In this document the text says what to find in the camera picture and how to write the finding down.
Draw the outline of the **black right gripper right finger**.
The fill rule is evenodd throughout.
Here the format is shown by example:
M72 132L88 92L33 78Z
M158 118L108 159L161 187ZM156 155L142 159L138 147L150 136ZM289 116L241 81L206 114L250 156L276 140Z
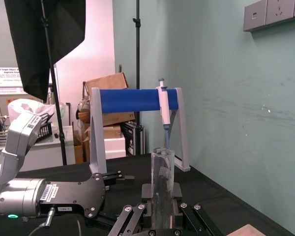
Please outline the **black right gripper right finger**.
M173 229L176 236L222 236L200 203L188 204L182 199L179 183L173 188Z

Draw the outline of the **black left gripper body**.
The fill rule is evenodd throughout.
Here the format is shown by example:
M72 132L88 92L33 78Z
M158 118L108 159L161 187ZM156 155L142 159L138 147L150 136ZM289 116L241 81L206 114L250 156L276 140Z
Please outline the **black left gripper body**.
M47 182L39 199L40 214L51 208L56 215L75 213L85 218L94 218L104 202L105 184L101 174L95 173L82 182Z

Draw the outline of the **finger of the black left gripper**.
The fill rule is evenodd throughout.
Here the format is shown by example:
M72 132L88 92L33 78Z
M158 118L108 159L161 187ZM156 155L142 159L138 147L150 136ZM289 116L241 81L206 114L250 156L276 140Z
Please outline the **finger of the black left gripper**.
M135 181L134 176L125 176L121 171L109 172L102 174L105 185L115 185L115 184L133 184Z
M112 228L118 217L119 214L108 214L100 211L94 218L86 218L85 225L88 228Z

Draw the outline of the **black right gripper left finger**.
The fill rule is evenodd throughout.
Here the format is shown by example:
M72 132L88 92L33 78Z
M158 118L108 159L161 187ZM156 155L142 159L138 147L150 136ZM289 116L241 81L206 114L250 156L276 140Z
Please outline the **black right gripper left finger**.
M125 205L109 236L152 236L151 184L142 185L141 202L136 206Z

